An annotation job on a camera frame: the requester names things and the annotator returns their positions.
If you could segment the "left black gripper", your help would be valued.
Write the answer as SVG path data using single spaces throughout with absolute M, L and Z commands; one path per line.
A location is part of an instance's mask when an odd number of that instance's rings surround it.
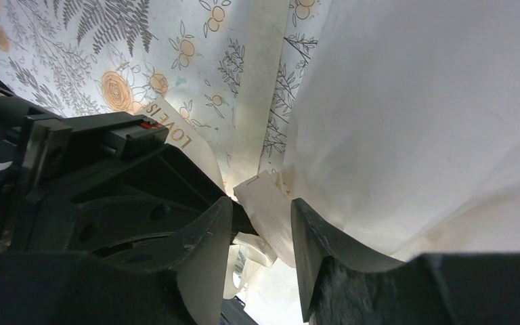
M 0 253 L 113 255 L 178 233 L 224 197 L 156 121 L 62 118 L 0 84 Z

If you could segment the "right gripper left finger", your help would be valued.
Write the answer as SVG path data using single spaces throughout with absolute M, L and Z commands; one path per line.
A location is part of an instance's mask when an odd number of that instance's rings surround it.
M 108 258 L 127 270 L 117 324 L 218 324 L 232 228 L 220 198 L 174 234 L 143 240 Z

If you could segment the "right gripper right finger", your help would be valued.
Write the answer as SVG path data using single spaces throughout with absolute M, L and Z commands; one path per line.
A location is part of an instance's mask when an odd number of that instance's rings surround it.
M 384 255 L 327 222 L 302 198 L 290 206 L 292 239 L 303 321 L 307 322 L 320 293 L 324 269 L 333 261 L 348 269 L 376 273 L 394 269 L 402 261 Z

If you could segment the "white wrapping paper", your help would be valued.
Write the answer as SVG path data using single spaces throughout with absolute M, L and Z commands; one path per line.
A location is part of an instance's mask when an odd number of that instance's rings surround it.
M 278 254 L 259 324 L 520 324 L 520 1 L 334 1 L 282 170 L 238 193 Z M 303 321 L 296 198 L 403 264 L 329 263 Z

